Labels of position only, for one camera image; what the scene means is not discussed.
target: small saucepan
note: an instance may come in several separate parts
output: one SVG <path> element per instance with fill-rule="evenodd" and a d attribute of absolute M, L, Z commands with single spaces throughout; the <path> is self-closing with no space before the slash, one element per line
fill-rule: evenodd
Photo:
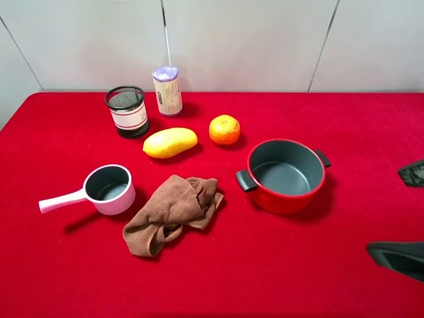
<path fill-rule="evenodd" d="M 38 202 L 41 213 L 65 205 L 88 200 L 97 210 L 106 215 L 115 215 L 128 209 L 134 202 L 135 189 L 131 174 L 123 166 L 108 164 L 88 175 L 82 189 Z"/>
<path fill-rule="evenodd" d="M 329 160 L 319 150 L 287 139 L 253 148 L 247 169 L 236 173 L 238 183 L 257 205 L 278 214 L 304 209 L 323 185 Z"/>

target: brown towel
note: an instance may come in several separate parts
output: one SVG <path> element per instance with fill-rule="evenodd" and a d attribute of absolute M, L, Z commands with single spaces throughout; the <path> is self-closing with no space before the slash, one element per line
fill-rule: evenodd
<path fill-rule="evenodd" d="M 216 179 L 171 176 L 124 227 L 131 253 L 155 256 L 166 242 L 181 234 L 183 224 L 204 229 L 224 198 Z"/>

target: table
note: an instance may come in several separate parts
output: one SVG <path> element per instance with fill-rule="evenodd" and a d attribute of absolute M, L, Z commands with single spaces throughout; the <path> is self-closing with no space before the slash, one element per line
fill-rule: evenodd
<path fill-rule="evenodd" d="M 159 115 L 135 140 L 115 131 L 104 93 L 31 95 L 0 131 L 0 317 L 422 317 L 424 285 L 380 268 L 374 240 L 424 239 L 424 189 L 399 167 L 424 158 L 418 93 L 184 93 L 183 113 Z M 219 148 L 212 118 L 240 121 Z M 199 144 L 168 160 L 142 152 L 170 127 Z M 250 149 L 269 138 L 319 148 L 333 166 L 303 213 L 261 211 L 239 188 Z M 107 217 L 90 203 L 41 215 L 38 200 L 79 189 L 94 168 L 117 163 L 137 198 Z M 169 176 L 217 178 L 225 202 L 204 231 L 185 227 L 157 258 L 129 253 L 122 229 Z"/>

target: red pot rim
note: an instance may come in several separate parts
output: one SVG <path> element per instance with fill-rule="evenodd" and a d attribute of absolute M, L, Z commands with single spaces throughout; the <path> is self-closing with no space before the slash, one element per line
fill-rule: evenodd
<path fill-rule="evenodd" d="M 319 182 L 319 185 L 317 185 L 314 189 L 312 189 L 310 192 L 308 193 L 304 193 L 304 194 L 299 194 L 299 195 L 288 195 L 288 194 L 281 194 L 278 192 L 274 192 L 270 189 L 268 189 L 267 187 L 264 187 L 262 184 L 260 184 L 260 182 L 258 180 L 256 180 L 256 178 L 253 176 L 252 170 L 250 169 L 250 157 L 252 156 L 253 152 L 259 147 L 262 146 L 263 144 L 267 143 L 267 142 L 271 142 L 271 141 L 288 141 L 288 142 L 292 142 L 294 144 L 298 144 L 302 147 L 305 147 L 306 149 L 308 149 L 310 152 L 312 152 L 314 154 L 315 157 L 318 158 L 319 163 L 321 164 L 321 169 L 323 170 L 323 178 L 321 179 L 321 182 Z M 304 144 L 294 141 L 294 140 L 290 140 L 290 139 L 268 139 L 265 140 L 263 142 L 261 142 L 260 144 L 257 144 L 249 153 L 248 157 L 247 157 L 247 171 L 249 172 L 250 177 L 253 179 L 254 183 L 256 183 L 258 185 L 258 187 L 260 187 L 262 190 L 264 190 L 265 192 L 268 192 L 272 195 L 276 195 L 278 197 L 292 197 L 292 198 L 302 198 L 302 197 L 309 197 L 310 195 L 313 195 L 315 192 L 317 192 L 321 186 L 324 184 L 324 179 L 325 179 L 325 168 L 324 168 L 324 163 L 321 160 L 321 158 L 315 153 L 315 151 L 313 151 L 312 149 L 310 149 L 310 147 L 305 146 Z"/>

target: white handle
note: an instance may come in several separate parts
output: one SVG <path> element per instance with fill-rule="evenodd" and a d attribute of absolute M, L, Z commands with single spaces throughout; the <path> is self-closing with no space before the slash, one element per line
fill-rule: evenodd
<path fill-rule="evenodd" d="M 73 193 L 63 195 L 61 197 L 54 197 L 52 199 L 42 200 L 38 202 L 41 213 L 47 213 L 51 210 L 57 209 L 58 207 L 64 207 L 65 205 L 85 201 L 85 191 L 83 189 Z"/>

